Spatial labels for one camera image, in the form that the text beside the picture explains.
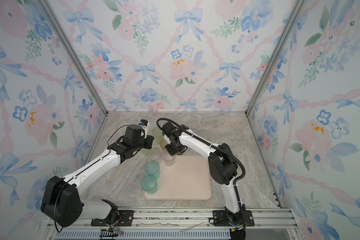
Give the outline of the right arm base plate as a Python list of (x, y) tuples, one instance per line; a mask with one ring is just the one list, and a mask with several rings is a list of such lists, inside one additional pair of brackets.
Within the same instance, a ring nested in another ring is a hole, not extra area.
[(244, 213), (238, 212), (236, 214), (230, 213), (228, 210), (214, 210), (213, 217), (210, 219), (210, 224), (215, 227), (239, 227), (243, 223), (245, 227), (253, 227), (255, 225), (252, 212), (244, 210)]

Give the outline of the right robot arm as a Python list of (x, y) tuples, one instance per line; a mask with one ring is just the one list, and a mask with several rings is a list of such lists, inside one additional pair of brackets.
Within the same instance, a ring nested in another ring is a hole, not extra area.
[(159, 118), (157, 126), (167, 141), (166, 151), (171, 155), (181, 155), (192, 149), (208, 161), (210, 175), (222, 187), (225, 199), (225, 211), (228, 222), (233, 226), (244, 226), (244, 206), (237, 187), (237, 181), (245, 174), (245, 168), (234, 156), (227, 144), (214, 144), (185, 125), (173, 120)]

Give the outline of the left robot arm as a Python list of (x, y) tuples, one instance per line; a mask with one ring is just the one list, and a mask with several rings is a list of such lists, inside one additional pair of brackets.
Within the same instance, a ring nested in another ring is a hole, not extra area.
[(71, 174), (49, 179), (41, 212), (62, 228), (78, 220), (99, 220), (108, 226), (115, 225), (120, 219), (116, 204), (105, 199), (86, 202), (81, 195), (110, 169), (133, 158), (141, 149), (152, 148), (154, 137), (148, 135), (148, 126), (146, 120), (137, 125), (127, 125), (125, 134), (114, 143), (108, 143), (107, 149), (98, 157)]

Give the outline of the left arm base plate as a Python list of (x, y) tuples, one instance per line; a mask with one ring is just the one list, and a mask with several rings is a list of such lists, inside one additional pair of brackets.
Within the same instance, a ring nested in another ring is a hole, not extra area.
[(92, 227), (130, 227), (134, 218), (133, 210), (117, 210), (105, 219), (92, 219)]

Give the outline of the teal cup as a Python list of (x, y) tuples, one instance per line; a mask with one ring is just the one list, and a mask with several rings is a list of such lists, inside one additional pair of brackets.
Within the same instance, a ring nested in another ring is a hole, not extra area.
[(156, 179), (160, 177), (160, 164), (157, 161), (149, 161), (145, 165), (145, 172), (147, 175), (152, 175)]
[(142, 189), (149, 195), (153, 195), (158, 190), (157, 179), (153, 175), (146, 175), (141, 180)]

